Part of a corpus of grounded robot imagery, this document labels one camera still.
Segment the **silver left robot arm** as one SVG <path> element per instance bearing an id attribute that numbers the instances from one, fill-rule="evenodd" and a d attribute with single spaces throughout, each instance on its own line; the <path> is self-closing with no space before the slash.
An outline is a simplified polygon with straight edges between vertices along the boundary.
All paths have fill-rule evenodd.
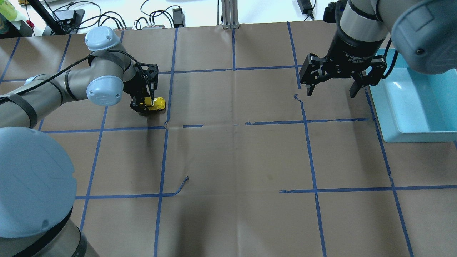
<path id="1" fill-rule="evenodd" d="M 72 161 L 48 135 L 51 128 L 81 118 L 56 109 L 71 102 L 102 107 L 118 104 L 123 94 L 131 109 L 148 114 L 158 66 L 138 62 L 113 29 L 100 26 L 85 35 L 90 53 L 55 74 L 39 74 L 1 95 L 1 256 L 97 257 L 71 220 L 77 194 Z"/>

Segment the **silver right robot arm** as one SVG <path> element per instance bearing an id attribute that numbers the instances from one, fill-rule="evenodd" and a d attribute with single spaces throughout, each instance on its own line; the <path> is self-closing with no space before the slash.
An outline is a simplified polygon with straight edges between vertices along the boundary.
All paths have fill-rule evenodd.
<path id="1" fill-rule="evenodd" d="M 456 68 L 455 0 L 338 0 L 324 22 L 336 24 L 325 57 L 308 54 L 299 80 L 311 96 L 319 83 L 353 78 L 350 97 L 375 86 L 393 70 L 398 55 L 421 74 Z"/>

